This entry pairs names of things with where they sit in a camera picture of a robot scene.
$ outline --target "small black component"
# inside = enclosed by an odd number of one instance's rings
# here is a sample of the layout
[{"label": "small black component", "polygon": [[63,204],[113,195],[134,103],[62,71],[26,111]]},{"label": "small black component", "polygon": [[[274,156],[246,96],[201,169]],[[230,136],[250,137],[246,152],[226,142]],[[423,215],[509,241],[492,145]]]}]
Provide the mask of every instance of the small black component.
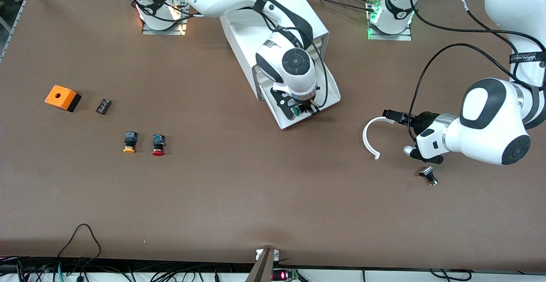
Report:
[{"label": "small black component", "polygon": [[407,125],[409,120],[409,126],[413,127],[413,131],[416,135],[423,133],[439,115],[439,113],[431,113],[430,111],[424,111],[418,116],[408,115],[408,113],[402,113],[391,109],[385,109],[383,111],[383,117],[396,121],[402,125]]},{"label": "small black component", "polygon": [[425,177],[429,181],[430,186],[435,186],[438,183],[438,179],[433,174],[434,167],[426,167],[419,172],[419,175]]},{"label": "small black component", "polygon": [[271,95],[273,96],[273,99],[277,102],[277,106],[282,110],[282,112],[285,114],[286,118],[288,120],[294,120],[295,115],[292,112],[292,108],[288,106],[289,97],[283,97],[283,92],[277,92],[273,90],[273,87],[271,87]]},{"label": "small black component", "polygon": [[414,115],[408,116],[408,113],[401,113],[399,111],[394,111],[391,109],[385,109],[383,111],[383,117],[386,117],[387,119],[390,119],[392,121],[396,121],[400,124],[407,125],[408,119],[409,119],[409,125],[412,126],[413,119],[415,119]]},{"label": "small black component", "polygon": [[103,99],[103,101],[101,102],[101,105],[97,107],[97,113],[100,113],[101,115],[105,115],[111,104],[112,104],[111,100]]},{"label": "small black component", "polygon": [[409,153],[409,156],[411,158],[415,158],[416,160],[420,160],[422,162],[431,162],[431,163],[435,163],[437,165],[439,165],[439,164],[441,164],[443,162],[443,156],[442,155],[436,155],[433,158],[423,158],[423,156],[421,156],[421,152],[419,151],[418,148],[414,148]]}]

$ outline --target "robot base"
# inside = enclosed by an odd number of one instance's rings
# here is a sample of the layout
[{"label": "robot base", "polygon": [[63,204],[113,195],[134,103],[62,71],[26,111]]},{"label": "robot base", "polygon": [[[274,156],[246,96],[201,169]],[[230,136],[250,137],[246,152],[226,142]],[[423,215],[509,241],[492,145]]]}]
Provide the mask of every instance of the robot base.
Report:
[{"label": "robot base", "polygon": [[[189,12],[189,4],[186,0],[167,0],[170,5],[177,6],[180,10]],[[169,6],[162,6],[157,13],[162,18],[167,20],[178,20],[182,17],[181,13],[170,8]],[[142,34],[143,35],[185,35],[186,26],[188,20],[176,22],[174,24],[157,20],[151,16],[140,14],[142,20]]]},{"label": "robot base", "polygon": [[366,8],[372,8],[374,10],[374,12],[366,12],[368,22],[368,40],[411,41],[411,18],[409,18],[409,23],[407,23],[406,28],[401,33],[396,35],[389,35],[388,33],[384,33],[377,28],[375,23],[377,22],[379,15],[384,10],[380,4],[366,3]]}]

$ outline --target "white stand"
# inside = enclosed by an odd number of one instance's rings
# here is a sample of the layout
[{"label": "white stand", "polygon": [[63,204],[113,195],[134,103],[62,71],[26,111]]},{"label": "white stand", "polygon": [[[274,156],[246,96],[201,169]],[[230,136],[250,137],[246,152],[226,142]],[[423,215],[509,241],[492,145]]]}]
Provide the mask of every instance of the white stand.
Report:
[{"label": "white stand", "polygon": [[[329,32],[311,6],[309,6],[307,0],[277,1],[281,1],[283,4],[289,4],[290,9],[295,14],[298,14],[311,24],[313,27],[314,42],[324,57]],[[271,30],[267,28],[262,17],[253,10],[239,10],[220,17],[220,21],[222,22],[226,38],[241,65],[252,91],[254,91],[256,99],[258,99],[258,101],[266,101],[279,127],[284,129],[311,116],[310,113],[301,113],[293,120],[288,120],[277,106],[273,96],[271,96],[270,89],[273,87],[273,82],[267,78],[256,65],[256,51],[271,35]],[[317,96],[314,101],[321,105],[324,102],[326,87],[324,72],[322,71],[322,64],[320,64],[320,59],[314,48],[310,47],[308,52],[314,59],[315,67],[317,68],[317,72],[319,72],[319,74],[317,74],[317,86],[320,87],[320,90],[317,90]],[[326,76],[328,77],[328,101],[321,110],[332,106],[341,99],[339,89],[337,88],[336,82],[330,70],[328,70],[328,67],[326,67]]]}]

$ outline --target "black strap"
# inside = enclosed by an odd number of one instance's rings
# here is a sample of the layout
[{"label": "black strap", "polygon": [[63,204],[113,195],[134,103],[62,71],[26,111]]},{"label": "black strap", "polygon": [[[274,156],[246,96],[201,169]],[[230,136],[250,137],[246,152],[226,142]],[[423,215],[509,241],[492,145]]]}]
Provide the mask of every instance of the black strap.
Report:
[{"label": "black strap", "polygon": [[542,91],[542,95],[544,96],[544,107],[542,108],[542,111],[538,117],[524,125],[525,130],[530,130],[531,128],[537,127],[546,120],[546,91]]},{"label": "black strap", "polygon": [[260,14],[264,10],[265,4],[267,2],[269,2],[269,0],[256,0],[256,2],[254,3],[254,7],[252,7],[252,10]]},{"label": "black strap", "polygon": [[[292,42],[294,44],[295,47],[300,47],[300,48],[303,48],[303,49],[307,49],[308,47],[310,47],[311,46],[311,40],[314,37],[313,28],[311,27],[311,25],[304,18],[302,18],[301,16],[295,14],[294,12],[291,12],[290,10],[285,8],[285,6],[281,5],[276,0],[268,0],[268,1],[271,2],[271,4],[273,4],[274,6],[276,6],[279,10],[281,10],[286,16],[288,16],[288,18],[294,24],[295,28],[299,29],[300,33],[301,32],[304,33],[304,35],[303,34],[301,35],[303,43],[301,41],[299,41],[299,39],[297,39],[297,37],[295,35],[293,35],[290,31],[279,31],[279,33],[284,35],[290,42]],[[256,3],[254,4],[253,10],[258,12],[256,10],[256,8],[257,8]],[[285,27],[287,27],[287,26],[286,25],[279,25],[279,28],[281,28],[281,29],[283,29]]]},{"label": "black strap", "polygon": [[409,9],[401,9],[395,6],[390,0],[385,0],[386,8],[392,12],[392,15],[394,15],[394,19],[396,20],[403,20],[410,14],[413,10],[411,8]]},{"label": "black strap", "polygon": [[546,52],[520,52],[510,55],[511,64],[519,64],[520,62],[537,62],[546,61]]},{"label": "black strap", "polygon": [[[544,62],[546,61],[546,52],[520,52],[510,55],[510,64],[520,64],[522,62]],[[526,130],[534,128],[546,120],[546,91],[542,91],[544,95],[544,107],[540,111],[538,117],[531,121],[531,119],[537,114],[538,107],[540,105],[540,90],[536,86],[529,85],[531,87],[531,94],[533,99],[533,105],[527,116],[523,119],[524,127]]]},{"label": "black strap", "polygon": [[531,86],[531,94],[533,95],[532,96],[533,105],[531,106],[531,110],[529,111],[527,116],[523,119],[524,126],[525,126],[525,123],[529,122],[534,117],[534,115],[537,114],[538,105],[540,105],[540,99],[538,98],[538,92],[539,92],[538,87]]}]

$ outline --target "electrical component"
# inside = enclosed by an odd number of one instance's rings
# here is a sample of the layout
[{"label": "electrical component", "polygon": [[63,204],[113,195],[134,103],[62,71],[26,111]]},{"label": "electrical component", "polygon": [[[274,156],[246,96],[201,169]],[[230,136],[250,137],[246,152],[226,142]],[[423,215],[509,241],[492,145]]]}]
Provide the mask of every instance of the electrical component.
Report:
[{"label": "electrical component", "polygon": [[125,132],[125,148],[123,149],[124,153],[132,154],[136,152],[135,146],[137,144],[138,134],[134,131]]},{"label": "electrical component", "polygon": [[273,270],[271,281],[292,281],[298,278],[296,270]]},{"label": "electrical component", "polygon": [[424,177],[429,181],[429,186],[436,186],[438,184],[438,179],[434,177],[434,167],[425,167],[419,171],[419,175]]},{"label": "electrical component", "polygon": [[108,111],[108,108],[110,108],[110,105],[112,104],[112,101],[109,99],[103,99],[99,107],[97,107],[97,113],[100,113],[101,115],[105,115]]},{"label": "electrical component", "polygon": [[163,156],[163,147],[165,146],[165,136],[157,134],[154,135],[154,140],[152,141],[152,144],[154,145],[154,151],[152,152],[152,155],[154,156]]}]

